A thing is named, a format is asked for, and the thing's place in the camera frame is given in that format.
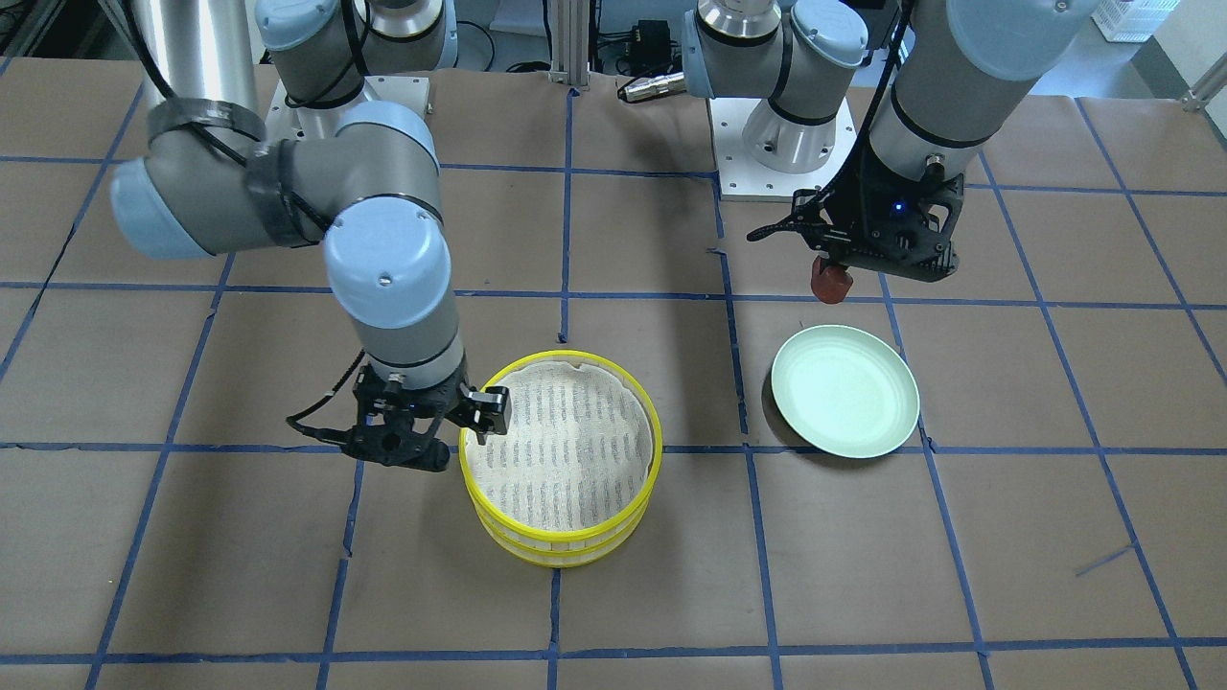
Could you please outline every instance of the perforated basket bottom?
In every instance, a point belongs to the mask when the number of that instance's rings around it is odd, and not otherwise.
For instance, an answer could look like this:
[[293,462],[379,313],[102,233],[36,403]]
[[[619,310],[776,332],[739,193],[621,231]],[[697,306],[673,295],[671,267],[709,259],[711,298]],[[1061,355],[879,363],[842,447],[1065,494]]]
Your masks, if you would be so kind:
[[652,467],[643,405],[615,374],[593,365],[535,362],[498,382],[512,389],[507,436],[465,454],[474,484],[526,527],[572,532],[631,505]]

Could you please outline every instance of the white plate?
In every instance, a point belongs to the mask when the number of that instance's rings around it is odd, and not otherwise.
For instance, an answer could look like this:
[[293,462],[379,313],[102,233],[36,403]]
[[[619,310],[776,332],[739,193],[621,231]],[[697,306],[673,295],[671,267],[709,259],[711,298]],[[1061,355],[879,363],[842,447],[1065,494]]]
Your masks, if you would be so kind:
[[775,354],[771,387],[802,438],[845,458],[890,453],[920,416],[908,365],[886,343],[848,325],[816,325],[789,338]]

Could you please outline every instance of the yellow basket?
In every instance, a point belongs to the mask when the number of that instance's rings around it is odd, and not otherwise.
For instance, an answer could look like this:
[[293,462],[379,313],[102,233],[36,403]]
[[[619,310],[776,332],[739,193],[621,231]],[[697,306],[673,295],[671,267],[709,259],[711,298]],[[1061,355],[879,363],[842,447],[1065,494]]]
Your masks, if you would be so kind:
[[[660,458],[664,446],[660,437],[660,419],[656,416],[656,409],[652,405],[648,393],[626,370],[598,355],[578,350],[537,352],[512,362],[491,377],[486,386],[498,386],[503,378],[514,371],[533,363],[548,361],[567,362],[575,366],[596,366],[614,374],[614,377],[631,390],[643,406],[652,431],[652,460],[648,475],[639,487],[638,494],[621,511],[601,523],[571,532],[553,532],[531,527],[512,518],[482,492],[472,476],[469,458],[465,453],[472,435],[467,428],[460,430],[460,469],[464,471],[465,487],[469,490],[469,497],[477,510],[477,517],[481,518],[482,527],[486,528],[486,532],[490,533],[499,546],[512,555],[539,566],[574,567],[590,564],[609,554],[626,541],[631,537],[631,533],[634,532],[634,528],[643,518],[643,513],[648,510],[648,498],[652,496],[652,489],[656,484],[656,475],[660,473]],[[513,390],[513,410],[514,405],[515,392]]]

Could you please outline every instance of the round basket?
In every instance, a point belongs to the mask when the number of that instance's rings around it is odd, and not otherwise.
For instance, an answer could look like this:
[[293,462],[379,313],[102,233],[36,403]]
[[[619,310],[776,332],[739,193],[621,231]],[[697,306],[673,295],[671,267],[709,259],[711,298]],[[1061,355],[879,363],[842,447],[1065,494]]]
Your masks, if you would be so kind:
[[634,532],[660,471],[660,420],[616,363],[537,352],[487,383],[512,389],[507,436],[460,430],[460,469],[482,527],[546,567],[590,564]]

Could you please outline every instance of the white basket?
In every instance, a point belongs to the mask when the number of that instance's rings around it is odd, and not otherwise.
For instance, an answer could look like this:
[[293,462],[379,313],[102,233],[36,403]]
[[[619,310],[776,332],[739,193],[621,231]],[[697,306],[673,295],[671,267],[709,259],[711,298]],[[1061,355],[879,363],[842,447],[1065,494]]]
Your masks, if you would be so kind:
[[1146,43],[1180,0],[1103,0],[1092,18],[1106,41]]

